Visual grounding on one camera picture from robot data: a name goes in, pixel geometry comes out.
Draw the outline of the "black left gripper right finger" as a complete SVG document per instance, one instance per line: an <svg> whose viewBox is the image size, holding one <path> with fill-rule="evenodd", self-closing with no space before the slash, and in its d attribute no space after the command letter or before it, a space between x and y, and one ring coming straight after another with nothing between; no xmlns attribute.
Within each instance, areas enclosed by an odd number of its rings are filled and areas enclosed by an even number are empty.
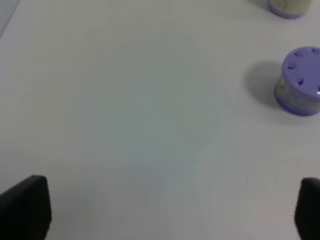
<svg viewBox="0 0 320 240"><path fill-rule="evenodd" d="M302 179L294 222L301 240L320 239L320 180L318 178Z"/></svg>

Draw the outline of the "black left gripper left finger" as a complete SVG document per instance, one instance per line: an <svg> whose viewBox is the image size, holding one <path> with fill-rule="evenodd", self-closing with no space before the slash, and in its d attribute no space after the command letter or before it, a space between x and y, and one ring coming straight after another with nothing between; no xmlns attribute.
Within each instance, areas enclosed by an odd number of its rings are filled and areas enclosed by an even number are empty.
<svg viewBox="0 0 320 240"><path fill-rule="evenodd" d="M52 222L48 180L31 175L0 194L0 238L44 240Z"/></svg>

